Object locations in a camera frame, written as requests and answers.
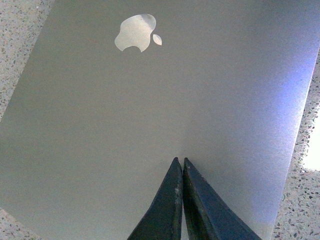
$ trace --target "laptop lid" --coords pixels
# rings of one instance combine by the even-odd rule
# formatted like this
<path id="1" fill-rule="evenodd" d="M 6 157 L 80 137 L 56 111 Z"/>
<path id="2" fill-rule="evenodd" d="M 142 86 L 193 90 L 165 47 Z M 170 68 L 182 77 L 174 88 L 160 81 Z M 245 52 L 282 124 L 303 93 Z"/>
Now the laptop lid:
<path id="1" fill-rule="evenodd" d="M 48 239 L 127 239 L 188 157 L 270 239 L 319 14 L 318 1 L 56 0 L 0 123 L 1 206 Z"/>

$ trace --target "bright window light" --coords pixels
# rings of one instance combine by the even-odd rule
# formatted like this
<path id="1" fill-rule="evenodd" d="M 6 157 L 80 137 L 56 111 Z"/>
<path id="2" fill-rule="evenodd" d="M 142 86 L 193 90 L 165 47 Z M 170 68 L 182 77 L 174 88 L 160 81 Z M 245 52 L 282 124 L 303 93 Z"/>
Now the bright window light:
<path id="1" fill-rule="evenodd" d="M 305 169 L 320 171 L 320 118 L 314 119 L 314 130 L 310 134 L 307 156 L 303 158 Z"/>

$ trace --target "aluminum surface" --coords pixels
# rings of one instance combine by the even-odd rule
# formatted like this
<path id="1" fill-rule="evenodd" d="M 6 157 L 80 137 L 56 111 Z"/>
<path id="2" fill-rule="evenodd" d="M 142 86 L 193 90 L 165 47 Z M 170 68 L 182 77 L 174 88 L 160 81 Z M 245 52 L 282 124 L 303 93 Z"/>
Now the aluminum surface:
<path id="1" fill-rule="evenodd" d="M 119 50 L 139 14 L 162 45 Z M 318 1 L 56 0 L 0 123 L 1 206 L 49 239 L 127 239 L 188 157 L 268 239 L 319 14 Z"/>

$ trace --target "speckled countertop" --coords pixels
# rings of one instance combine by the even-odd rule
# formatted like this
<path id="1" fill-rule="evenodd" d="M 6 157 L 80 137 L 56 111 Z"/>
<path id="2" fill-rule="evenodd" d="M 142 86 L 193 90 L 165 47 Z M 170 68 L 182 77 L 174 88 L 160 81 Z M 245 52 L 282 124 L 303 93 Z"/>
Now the speckled countertop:
<path id="1" fill-rule="evenodd" d="M 0 0 L 0 119 L 54 0 Z M 320 239 L 320 172 L 304 169 L 314 120 L 320 109 L 320 55 L 273 230 L 277 240 Z M 0 240 L 40 240 L 0 208 Z"/>

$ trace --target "apple logo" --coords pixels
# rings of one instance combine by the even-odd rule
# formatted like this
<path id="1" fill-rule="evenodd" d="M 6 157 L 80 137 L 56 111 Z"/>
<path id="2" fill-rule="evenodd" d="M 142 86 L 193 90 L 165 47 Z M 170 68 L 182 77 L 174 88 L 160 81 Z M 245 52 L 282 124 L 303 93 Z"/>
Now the apple logo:
<path id="1" fill-rule="evenodd" d="M 141 52 L 147 49 L 150 44 L 151 33 L 156 28 L 156 19 L 150 14 L 139 14 L 124 20 L 120 25 L 120 32 L 114 43 L 121 51 L 135 46 Z M 153 34 L 153 41 L 162 45 L 161 37 Z"/>

